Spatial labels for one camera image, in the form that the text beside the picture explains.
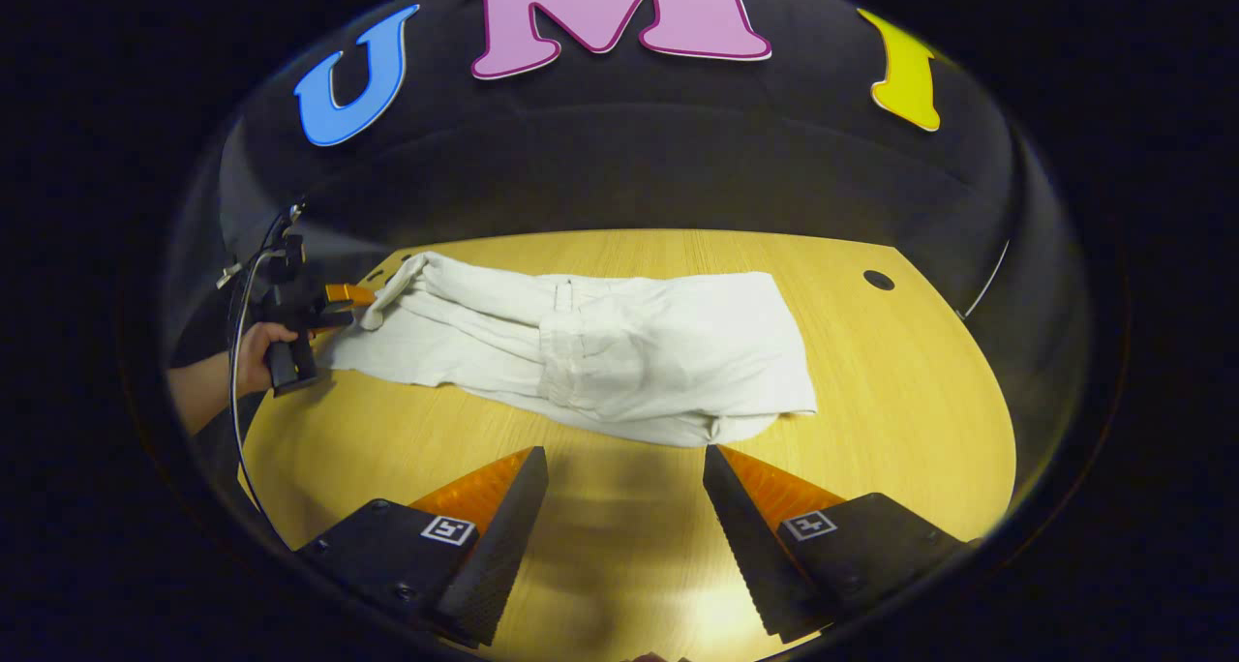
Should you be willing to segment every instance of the blue letter u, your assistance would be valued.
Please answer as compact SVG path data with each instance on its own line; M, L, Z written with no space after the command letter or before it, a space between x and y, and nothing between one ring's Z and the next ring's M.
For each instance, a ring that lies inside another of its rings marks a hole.
M341 108L331 87L331 69L343 52L320 62L292 89L301 100L301 126L311 144L339 144L368 128L387 110L404 81L404 22L416 12L416 4L399 10L357 38L357 45L367 45L370 68L370 81L357 100Z

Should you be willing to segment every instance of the black background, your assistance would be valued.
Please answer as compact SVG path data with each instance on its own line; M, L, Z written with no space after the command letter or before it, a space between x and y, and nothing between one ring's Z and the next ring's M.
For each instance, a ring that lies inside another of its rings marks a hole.
M10 281L37 301L10 327L21 369L10 495L32 510L5 519L5 657L366 657L347 621L306 626L304 602L266 591L183 516L133 433L108 302L109 268L138 243L125 236L160 228L243 94L383 1L14 1L6 105L25 187L6 207L10 229L32 238ZM1239 62L1234 0L855 1L897 12L970 69L1028 126L1064 191L1110 206L1134 341L1110 436L1058 518L997 576L852 650L1219 658L1235 643L1223 510L1239 381L1224 356L1235 191L1220 151L1234 121L1223 105ZM151 291L121 294L154 304Z

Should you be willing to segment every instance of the wooden table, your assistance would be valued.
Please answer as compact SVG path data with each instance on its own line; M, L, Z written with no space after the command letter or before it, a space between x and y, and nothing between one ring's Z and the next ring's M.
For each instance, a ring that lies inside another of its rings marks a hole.
M363 284L382 286L403 255L430 249L527 274L771 273L804 336L819 413L731 446L845 498L883 492L959 539L985 534L1007 507L1015 441L994 373L893 248L742 232L528 234L398 250ZM747 662L792 647L762 631L701 487L704 449L567 428L452 387L326 376L268 397L245 444L255 490L294 548L368 500L409 503L541 445L550 487L494 645L477 655Z

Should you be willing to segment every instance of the pink letter m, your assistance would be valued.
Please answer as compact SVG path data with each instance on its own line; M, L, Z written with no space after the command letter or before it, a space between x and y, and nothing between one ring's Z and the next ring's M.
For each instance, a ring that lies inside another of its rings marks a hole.
M482 0L486 53L473 76L498 79L536 69L559 57L558 42L538 35L534 7L591 52L610 52L643 0ZM686 57L755 61L771 43L753 32L741 0L654 0L654 25L641 32L647 48Z

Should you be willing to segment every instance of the white pants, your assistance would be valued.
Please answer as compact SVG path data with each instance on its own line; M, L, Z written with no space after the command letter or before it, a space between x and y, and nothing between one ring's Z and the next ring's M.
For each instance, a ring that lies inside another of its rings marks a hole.
M817 412L795 320L766 273L529 276L406 260L320 362L633 440L700 446Z

